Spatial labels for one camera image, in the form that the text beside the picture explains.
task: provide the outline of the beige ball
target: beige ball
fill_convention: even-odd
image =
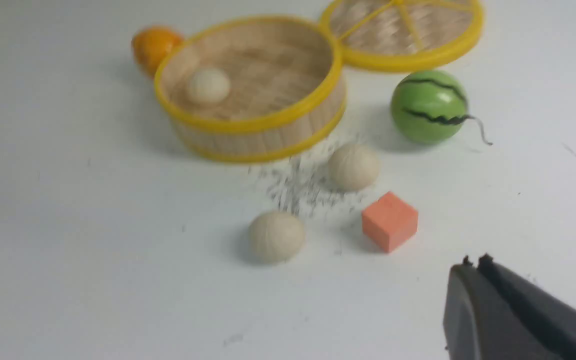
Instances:
[[[288,212],[259,215],[248,228],[250,248],[261,260],[274,264],[299,253],[306,242],[304,224]]]
[[[228,98],[231,80],[219,68],[201,68],[188,79],[185,93],[193,103],[214,105]]]
[[[356,192],[373,184],[379,176],[377,154],[370,148],[347,143],[334,151],[328,160],[330,178],[343,190]]]

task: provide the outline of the orange fruit toy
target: orange fruit toy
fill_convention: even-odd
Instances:
[[[184,37],[165,26],[151,26],[132,37],[132,54],[137,65],[150,77],[170,52],[183,43]]]

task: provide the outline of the woven basket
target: woven basket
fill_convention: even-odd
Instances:
[[[206,107],[186,96],[201,67],[225,71],[226,100]],[[155,75],[155,93],[181,140],[204,157],[267,162],[299,153],[341,119],[346,85],[338,43],[315,23],[287,16],[236,20],[186,41]]]
[[[321,23],[341,42],[348,64],[413,72],[452,62],[483,28],[478,0],[335,0]]]

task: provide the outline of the foam cube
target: foam cube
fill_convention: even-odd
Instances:
[[[391,253],[416,234],[418,218],[417,210],[389,191],[361,212],[361,228],[381,250]]]

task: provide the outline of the yellow rim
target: yellow rim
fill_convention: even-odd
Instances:
[[[173,127],[179,139],[181,139],[181,141],[186,146],[188,146],[190,150],[194,151],[195,153],[201,155],[204,158],[216,160],[218,162],[229,162],[229,163],[262,163],[287,158],[290,157],[291,155],[301,153],[302,151],[311,148],[318,142],[322,141],[333,131],[333,129],[335,129],[335,127],[341,120],[342,116],[344,115],[345,110],[346,110],[346,98],[343,98],[343,102],[339,107],[339,111],[336,112],[336,114],[334,114],[334,117],[330,120],[330,122],[327,123],[324,127],[322,127],[318,132],[315,132],[311,137],[298,143],[297,145],[288,148],[282,148],[282,150],[274,152],[263,153],[261,155],[237,156],[206,150],[205,148],[197,146],[192,141],[185,138],[179,132],[178,128],[174,124]]]
[[[332,2],[324,11],[320,19],[320,23],[324,28],[330,29],[330,18],[332,14],[336,7],[338,7],[344,1],[345,0],[334,0],[334,2]],[[356,66],[357,68],[364,68],[375,71],[389,71],[395,73],[411,73],[414,71],[438,68],[439,66],[453,62],[462,57],[462,55],[468,53],[478,43],[480,36],[482,36],[484,23],[483,8],[478,0],[470,0],[470,6],[449,2],[448,0],[390,0],[388,4],[398,8],[403,22],[405,23],[415,43],[417,43],[418,46],[419,35],[415,30],[412,21],[410,20],[406,5],[419,3],[430,3],[439,7],[447,7],[462,12],[471,12],[472,23],[468,29],[463,32],[463,34],[459,35],[450,43],[434,48],[432,50],[420,51],[412,55],[371,54],[368,52],[354,50],[345,46],[342,41],[338,40],[343,53],[343,60],[347,64]],[[374,16],[376,16],[379,12],[382,12],[386,9],[388,9],[388,6],[382,6],[375,10],[375,12],[369,14],[363,20],[374,18]],[[358,28],[363,22],[364,21],[358,23],[356,27]],[[350,30],[348,30],[343,36],[348,35],[348,33],[351,32]]]
[[[318,32],[323,36],[330,45],[333,54],[332,66],[327,73],[321,84],[314,89],[313,92],[308,94],[306,97],[297,103],[286,107],[280,111],[266,114],[265,116],[259,116],[255,118],[250,118],[243,121],[225,122],[217,118],[202,118],[191,114],[183,110],[182,108],[174,105],[167,96],[164,94],[162,89],[162,73],[163,69],[166,68],[169,61],[178,54],[179,51],[183,51],[184,48],[192,45],[201,38],[204,38],[215,32],[225,30],[231,27],[237,27],[240,25],[245,25],[247,23],[259,23],[259,22],[290,22],[303,25],[304,27],[309,27],[315,32]],[[343,55],[339,47],[338,42],[332,36],[331,32],[318,23],[312,23],[301,18],[293,16],[254,16],[248,18],[242,18],[238,20],[233,20],[230,22],[222,23],[215,27],[211,27],[207,30],[194,35],[185,43],[183,43],[179,48],[174,50],[169,54],[158,66],[157,72],[154,78],[155,95],[157,96],[158,102],[166,110],[166,112],[179,123],[183,123],[188,126],[193,126],[195,128],[205,130],[213,133],[230,133],[230,134],[240,134],[240,133],[251,133],[260,132],[263,130],[269,130],[279,126],[291,123],[295,119],[304,116],[306,113],[310,112],[312,109],[321,104],[326,97],[333,91],[335,86],[339,82],[341,77],[341,69],[343,66]]]

